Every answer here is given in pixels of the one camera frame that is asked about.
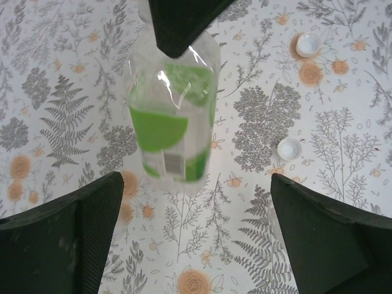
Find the plastic bottle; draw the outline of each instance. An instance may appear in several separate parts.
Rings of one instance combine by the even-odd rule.
[[[146,23],[126,65],[126,89],[147,177],[158,189],[194,193],[205,185],[216,109],[220,47],[204,32],[178,59],[157,46],[148,0]]]

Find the tablecloth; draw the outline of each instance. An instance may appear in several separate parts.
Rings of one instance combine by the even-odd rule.
[[[186,195],[155,190],[140,163],[122,91],[137,3],[0,0],[0,217],[121,171],[99,293],[298,293],[268,218],[273,173],[392,217],[388,2],[237,0],[222,13],[208,28],[222,50],[208,183]],[[295,53],[306,31],[322,38],[311,59]],[[294,162],[276,154],[288,136]]]

